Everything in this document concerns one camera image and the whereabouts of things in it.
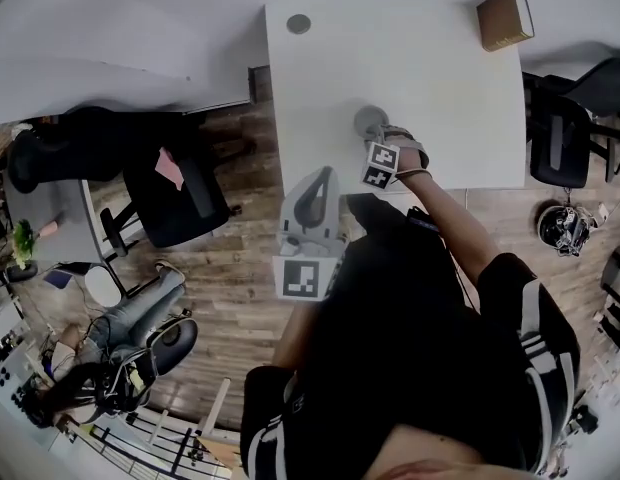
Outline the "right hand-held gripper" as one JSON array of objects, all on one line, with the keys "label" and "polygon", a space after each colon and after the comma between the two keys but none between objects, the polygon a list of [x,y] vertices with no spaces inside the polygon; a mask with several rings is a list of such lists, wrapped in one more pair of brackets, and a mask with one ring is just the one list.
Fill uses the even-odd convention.
[{"label": "right hand-held gripper", "polygon": [[401,138],[414,139],[404,128],[385,123],[366,125],[363,129],[366,145],[366,161],[361,182],[371,188],[387,189],[396,179],[399,147],[395,141]]}]

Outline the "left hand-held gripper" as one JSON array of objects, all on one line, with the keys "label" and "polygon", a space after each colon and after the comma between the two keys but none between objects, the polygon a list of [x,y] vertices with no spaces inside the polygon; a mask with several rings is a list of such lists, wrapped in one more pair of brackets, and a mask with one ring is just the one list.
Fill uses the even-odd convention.
[{"label": "left hand-held gripper", "polygon": [[[323,301],[328,297],[348,245],[338,227],[340,186],[336,171],[324,166],[304,177],[281,206],[279,251],[272,258],[279,299]],[[303,228],[322,226],[317,233]]]}]

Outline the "grey round object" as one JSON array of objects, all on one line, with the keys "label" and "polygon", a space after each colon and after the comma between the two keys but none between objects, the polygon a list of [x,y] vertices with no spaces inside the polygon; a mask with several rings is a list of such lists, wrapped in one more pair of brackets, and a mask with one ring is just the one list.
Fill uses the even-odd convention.
[{"label": "grey round object", "polygon": [[358,110],[354,117],[354,129],[363,138],[363,129],[366,125],[375,123],[389,124],[387,113],[378,106],[367,105]]}]

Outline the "person's left forearm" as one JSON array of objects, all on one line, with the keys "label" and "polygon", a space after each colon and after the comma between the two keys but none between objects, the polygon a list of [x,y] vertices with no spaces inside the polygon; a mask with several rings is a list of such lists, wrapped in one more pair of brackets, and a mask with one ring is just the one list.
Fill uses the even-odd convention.
[{"label": "person's left forearm", "polygon": [[297,302],[274,349],[271,364],[275,367],[298,370],[303,364],[319,314],[320,304]]}]

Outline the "person's right forearm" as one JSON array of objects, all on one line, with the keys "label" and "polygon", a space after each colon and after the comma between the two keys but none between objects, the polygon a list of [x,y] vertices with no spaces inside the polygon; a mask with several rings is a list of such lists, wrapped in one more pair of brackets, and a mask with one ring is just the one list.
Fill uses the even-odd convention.
[{"label": "person's right forearm", "polygon": [[480,274],[500,254],[489,233],[432,176],[419,174],[401,182],[423,204],[452,256],[472,285],[477,287]]}]

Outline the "person's right hand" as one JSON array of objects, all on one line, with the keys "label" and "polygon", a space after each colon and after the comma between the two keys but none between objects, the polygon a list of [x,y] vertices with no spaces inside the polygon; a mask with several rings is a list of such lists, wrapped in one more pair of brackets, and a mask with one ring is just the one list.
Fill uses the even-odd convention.
[{"label": "person's right hand", "polygon": [[422,144],[409,138],[401,138],[395,141],[399,147],[398,171],[410,172],[426,169],[429,165],[429,157]]}]

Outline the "black clip-on device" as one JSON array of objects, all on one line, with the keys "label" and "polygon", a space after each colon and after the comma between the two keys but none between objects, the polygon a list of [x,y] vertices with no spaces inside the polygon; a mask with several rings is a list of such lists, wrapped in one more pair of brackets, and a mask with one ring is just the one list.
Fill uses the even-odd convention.
[{"label": "black clip-on device", "polygon": [[434,223],[432,218],[418,207],[412,207],[408,210],[406,221],[434,233],[440,233],[438,226]]}]

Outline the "person's black shirt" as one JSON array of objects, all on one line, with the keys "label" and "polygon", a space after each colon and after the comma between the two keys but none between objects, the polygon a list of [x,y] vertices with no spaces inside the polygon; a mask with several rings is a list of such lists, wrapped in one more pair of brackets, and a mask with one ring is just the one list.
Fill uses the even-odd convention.
[{"label": "person's black shirt", "polygon": [[371,194],[365,235],[320,304],[298,370],[247,374],[241,459],[253,480],[363,480],[391,433],[426,431],[486,462],[533,471],[574,396],[580,349],[516,255],[480,274],[469,308],[439,234]]}]

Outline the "brown book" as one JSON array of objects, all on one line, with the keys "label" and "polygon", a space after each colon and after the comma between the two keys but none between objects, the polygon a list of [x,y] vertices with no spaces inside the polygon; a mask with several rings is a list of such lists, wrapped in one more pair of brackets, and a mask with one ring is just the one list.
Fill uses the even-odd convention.
[{"label": "brown book", "polygon": [[481,44],[495,52],[535,36],[528,0],[484,0],[476,7]]}]

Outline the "black mesh office chair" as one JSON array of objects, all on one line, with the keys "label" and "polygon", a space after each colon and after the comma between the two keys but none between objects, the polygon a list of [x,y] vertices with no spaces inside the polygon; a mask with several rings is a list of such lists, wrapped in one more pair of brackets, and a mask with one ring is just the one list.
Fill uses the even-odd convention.
[{"label": "black mesh office chair", "polygon": [[[564,97],[594,117],[620,116],[620,58],[610,58],[575,81]],[[606,138],[603,147],[593,142],[591,151],[605,161],[605,181],[611,183],[620,172],[620,129],[597,124],[586,117],[588,134]]]},{"label": "black mesh office chair", "polygon": [[539,77],[522,76],[530,175],[548,185],[583,188],[591,154],[588,113],[574,101],[543,89]]}]

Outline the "white round stool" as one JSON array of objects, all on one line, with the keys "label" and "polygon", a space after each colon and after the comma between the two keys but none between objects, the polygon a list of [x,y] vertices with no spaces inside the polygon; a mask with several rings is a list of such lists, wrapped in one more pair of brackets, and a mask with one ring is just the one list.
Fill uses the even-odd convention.
[{"label": "white round stool", "polygon": [[92,266],[84,276],[88,293],[99,305],[110,308],[122,300],[121,291],[110,271],[102,265]]}]

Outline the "grey desk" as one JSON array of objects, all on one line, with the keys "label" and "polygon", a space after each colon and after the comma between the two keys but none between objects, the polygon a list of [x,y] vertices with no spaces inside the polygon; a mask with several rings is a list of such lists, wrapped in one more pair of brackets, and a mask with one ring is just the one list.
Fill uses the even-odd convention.
[{"label": "grey desk", "polygon": [[35,231],[57,224],[56,231],[35,241],[35,261],[100,263],[113,252],[99,229],[87,181],[41,183],[24,194],[6,179],[4,192],[12,220],[26,220]]}]

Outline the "green plant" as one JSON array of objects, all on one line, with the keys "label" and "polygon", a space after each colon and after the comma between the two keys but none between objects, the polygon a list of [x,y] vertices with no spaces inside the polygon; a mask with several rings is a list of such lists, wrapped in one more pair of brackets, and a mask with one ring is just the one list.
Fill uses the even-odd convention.
[{"label": "green plant", "polygon": [[12,234],[12,256],[22,270],[32,258],[35,241],[36,236],[30,223],[25,219],[19,220]]}]

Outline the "black metal rack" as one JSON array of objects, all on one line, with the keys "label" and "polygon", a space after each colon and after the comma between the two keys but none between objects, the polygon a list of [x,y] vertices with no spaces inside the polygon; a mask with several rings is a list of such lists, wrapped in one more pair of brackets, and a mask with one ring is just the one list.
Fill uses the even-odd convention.
[{"label": "black metal rack", "polygon": [[144,418],[104,418],[90,426],[87,443],[134,480],[230,480],[231,470],[197,440],[193,429],[173,430]]}]

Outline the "black plant pot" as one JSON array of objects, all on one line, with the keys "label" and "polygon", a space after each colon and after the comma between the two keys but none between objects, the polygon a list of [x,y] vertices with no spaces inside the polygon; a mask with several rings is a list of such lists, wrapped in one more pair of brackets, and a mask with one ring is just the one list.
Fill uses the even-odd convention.
[{"label": "black plant pot", "polygon": [[5,276],[8,283],[20,283],[28,281],[38,274],[36,263],[27,263],[24,268],[19,265],[11,265],[6,268]]}]

